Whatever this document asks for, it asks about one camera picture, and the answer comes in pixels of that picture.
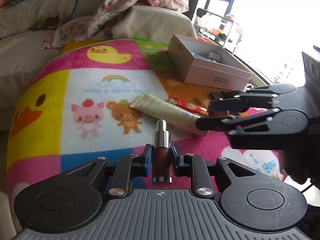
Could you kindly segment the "dark red dropper bottle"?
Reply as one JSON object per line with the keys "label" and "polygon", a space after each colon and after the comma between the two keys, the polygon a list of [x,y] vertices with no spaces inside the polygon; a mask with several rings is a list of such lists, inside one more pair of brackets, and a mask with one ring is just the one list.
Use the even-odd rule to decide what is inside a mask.
{"label": "dark red dropper bottle", "polygon": [[165,120],[158,120],[153,134],[152,172],[153,184],[172,183],[171,137]]}

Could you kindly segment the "red snack packet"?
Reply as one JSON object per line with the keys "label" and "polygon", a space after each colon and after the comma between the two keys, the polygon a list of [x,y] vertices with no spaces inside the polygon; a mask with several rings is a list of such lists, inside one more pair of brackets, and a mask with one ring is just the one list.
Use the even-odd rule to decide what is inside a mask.
{"label": "red snack packet", "polygon": [[168,97],[168,103],[175,105],[177,107],[180,107],[181,109],[186,110],[186,111],[193,113],[193,114],[197,114],[197,115],[204,116],[204,117],[209,116],[209,113],[206,108],[203,108],[203,107],[195,105],[193,103],[181,100],[179,98],[175,98],[175,97],[170,96],[170,97]]}

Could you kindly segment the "cream cosmetic tube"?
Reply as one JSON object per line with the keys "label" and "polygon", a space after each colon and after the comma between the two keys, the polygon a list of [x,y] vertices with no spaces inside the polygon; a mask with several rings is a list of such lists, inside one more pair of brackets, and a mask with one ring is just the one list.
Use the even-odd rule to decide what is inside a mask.
{"label": "cream cosmetic tube", "polygon": [[196,127],[199,116],[170,104],[148,93],[140,94],[131,104],[132,109],[144,114],[165,120],[168,124],[186,132],[206,137],[208,131],[201,131]]}

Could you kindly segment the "pink cardboard box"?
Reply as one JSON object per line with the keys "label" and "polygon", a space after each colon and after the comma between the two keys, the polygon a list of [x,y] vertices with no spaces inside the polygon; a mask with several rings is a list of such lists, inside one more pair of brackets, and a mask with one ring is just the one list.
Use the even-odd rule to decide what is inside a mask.
{"label": "pink cardboard box", "polygon": [[[221,62],[211,62],[193,57],[214,52]],[[249,83],[251,72],[224,48],[197,38],[174,34],[168,46],[181,79],[185,83],[226,90],[243,90]]]}

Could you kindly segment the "colourful cartoon play mat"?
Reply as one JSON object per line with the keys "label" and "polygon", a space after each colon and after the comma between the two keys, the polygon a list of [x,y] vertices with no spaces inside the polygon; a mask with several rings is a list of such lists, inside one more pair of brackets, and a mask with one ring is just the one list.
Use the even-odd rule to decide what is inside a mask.
{"label": "colourful cartoon play mat", "polygon": [[157,122],[130,108],[142,93],[207,107],[213,88],[183,83],[167,49],[141,40],[89,42],[66,47],[45,65],[20,97],[11,122],[9,199],[91,159],[141,153]]}

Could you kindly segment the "metal shelf rack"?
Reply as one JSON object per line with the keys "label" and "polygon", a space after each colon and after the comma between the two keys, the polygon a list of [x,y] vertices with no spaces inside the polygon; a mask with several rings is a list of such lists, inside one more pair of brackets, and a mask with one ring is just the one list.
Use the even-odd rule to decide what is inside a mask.
{"label": "metal shelf rack", "polygon": [[207,9],[198,8],[194,28],[198,37],[225,48],[233,55],[242,39],[242,28],[231,14],[220,16]]}

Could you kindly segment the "pink patterned blanket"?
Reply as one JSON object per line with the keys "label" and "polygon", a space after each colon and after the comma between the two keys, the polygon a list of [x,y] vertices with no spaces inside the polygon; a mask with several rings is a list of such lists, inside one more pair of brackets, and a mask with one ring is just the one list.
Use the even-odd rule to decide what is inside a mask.
{"label": "pink patterned blanket", "polygon": [[[92,39],[103,26],[129,9],[140,0],[104,0],[92,16],[85,16],[69,21],[57,28],[48,36],[41,49],[63,48],[70,41],[85,41]],[[189,10],[188,0],[146,0],[152,7],[161,7],[176,12]]]}

